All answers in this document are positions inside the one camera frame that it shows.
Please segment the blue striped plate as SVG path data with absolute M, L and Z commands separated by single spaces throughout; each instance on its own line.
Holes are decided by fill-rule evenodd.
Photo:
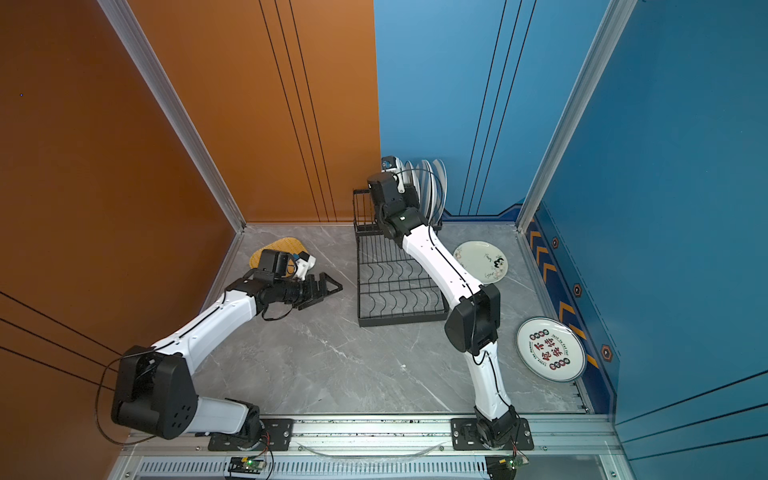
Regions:
M 446 206 L 447 200 L 447 174 L 443 161 L 441 159 L 433 160 L 434 171 L 438 182 L 438 200 L 435 206 L 435 220 L 439 222 Z
M 422 206 L 421 210 L 422 213 L 427 220 L 428 224 L 431 220 L 431 213 L 432 213 L 432 195 L 433 195 L 433 185 L 432 185 L 432 166 L 431 163 L 423 159 L 419 166 L 419 173 L 420 173 L 420 183 L 421 183 L 421 200 L 422 200 Z

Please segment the white green emblem plate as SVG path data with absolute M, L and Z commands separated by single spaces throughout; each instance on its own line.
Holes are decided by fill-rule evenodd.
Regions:
M 410 161 L 404 164 L 404 176 L 407 178 L 409 184 L 413 187 L 414 198 L 416 199 L 416 207 L 420 209 L 422 206 L 420 173 Z

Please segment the black wire dish rack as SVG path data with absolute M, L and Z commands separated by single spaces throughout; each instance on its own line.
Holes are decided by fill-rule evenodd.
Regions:
M 362 327 L 440 322 L 449 306 L 422 266 L 386 238 L 367 189 L 353 191 L 357 316 Z

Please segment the white plate red characters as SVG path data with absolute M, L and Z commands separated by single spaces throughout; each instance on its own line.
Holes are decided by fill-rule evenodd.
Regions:
M 556 383 L 576 381 L 588 364 L 579 337 L 563 323 L 546 317 L 524 321 L 517 330 L 516 347 L 530 371 Z

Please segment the orange sunburst round plate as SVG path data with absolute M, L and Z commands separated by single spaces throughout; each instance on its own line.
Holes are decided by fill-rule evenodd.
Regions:
M 398 191 L 404 194 L 408 187 L 414 185 L 413 166 L 410 162 L 403 162 L 398 157 L 395 158 L 394 162 L 394 175 L 398 181 Z

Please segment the green red rimmed plate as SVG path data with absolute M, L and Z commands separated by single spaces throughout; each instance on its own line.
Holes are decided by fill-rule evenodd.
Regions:
M 437 159 L 432 161 L 432 185 L 433 185 L 433 199 L 432 199 L 432 213 L 430 223 L 436 226 L 440 220 L 440 208 L 442 205 L 442 178 L 441 168 Z

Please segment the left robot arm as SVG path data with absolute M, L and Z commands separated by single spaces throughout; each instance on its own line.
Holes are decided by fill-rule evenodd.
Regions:
M 342 291 L 325 273 L 314 275 L 314 258 L 267 249 L 256 267 L 227 286 L 189 323 L 150 347 L 134 346 L 118 362 L 111 419 L 120 426 L 166 440 L 208 434 L 251 448 L 266 436 L 257 406 L 199 395 L 192 380 L 201 363 L 245 323 L 283 304 L 304 310 Z

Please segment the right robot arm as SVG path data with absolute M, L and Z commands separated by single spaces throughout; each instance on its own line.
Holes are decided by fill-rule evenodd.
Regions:
M 449 305 L 444 331 L 469 368 L 480 441 L 490 449 L 505 447 L 512 441 L 519 416 L 507 395 L 498 360 L 498 288 L 481 283 L 452 256 L 417 206 L 413 186 L 403 185 L 392 171 L 373 174 L 367 183 L 379 229 L 429 274 Z

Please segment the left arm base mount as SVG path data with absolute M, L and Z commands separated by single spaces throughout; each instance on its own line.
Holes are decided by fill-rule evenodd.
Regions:
M 294 420 L 290 418 L 260 418 L 248 421 L 235 434 L 212 433 L 208 450 L 213 452 L 284 452 L 289 449 Z

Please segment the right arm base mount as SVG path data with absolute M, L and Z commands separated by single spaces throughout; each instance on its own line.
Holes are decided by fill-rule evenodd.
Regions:
M 514 418 L 498 427 L 475 417 L 450 420 L 452 447 L 456 451 L 504 450 L 532 451 L 535 448 L 529 423 Z

